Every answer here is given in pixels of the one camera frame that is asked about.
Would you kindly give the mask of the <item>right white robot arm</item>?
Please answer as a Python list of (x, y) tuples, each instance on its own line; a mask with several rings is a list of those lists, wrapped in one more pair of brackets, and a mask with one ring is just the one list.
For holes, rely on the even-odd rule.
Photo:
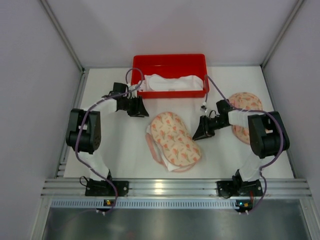
[(197, 141), (211, 138), (216, 130), (229, 126), (247, 128), (254, 158), (247, 160), (236, 171), (232, 180), (238, 186), (256, 182), (262, 170), (275, 163), (282, 152), (290, 147), (290, 140), (279, 112), (242, 109), (233, 106), (227, 99), (218, 101), (216, 107), (218, 115), (215, 117), (200, 117), (192, 139)]

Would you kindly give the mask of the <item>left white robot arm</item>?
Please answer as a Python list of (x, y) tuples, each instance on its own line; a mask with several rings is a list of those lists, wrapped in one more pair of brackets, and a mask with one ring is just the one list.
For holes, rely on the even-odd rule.
[(116, 82), (109, 94), (87, 108), (70, 111), (66, 144), (73, 149), (77, 160), (90, 170), (90, 179), (112, 184), (111, 171), (97, 149), (101, 145), (101, 110), (107, 114), (125, 111), (129, 117), (148, 117), (143, 98), (138, 96), (140, 84), (128, 85)]

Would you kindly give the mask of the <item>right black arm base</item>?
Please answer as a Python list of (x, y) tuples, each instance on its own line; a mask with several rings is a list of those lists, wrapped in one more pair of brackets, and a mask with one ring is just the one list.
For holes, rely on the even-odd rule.
[(263, 189), (259, 180), (250, 182), (221, 180), (217, 182), (217, 193), (219, 197), (226, 199), (231, 197), (261, 197)]

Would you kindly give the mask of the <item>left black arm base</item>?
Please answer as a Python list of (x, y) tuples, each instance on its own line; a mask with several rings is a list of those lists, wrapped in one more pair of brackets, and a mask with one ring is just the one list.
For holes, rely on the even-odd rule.
[[(117, 190), (119, 197), (124, 197), (129, 192), (129, 181), (126, 180), (115, 180), (111, 182)], [(115, 197), (116, 192), (111, 184), (101, 180), (89, 179), (86, 184), (85, 196), (87, 197)]]

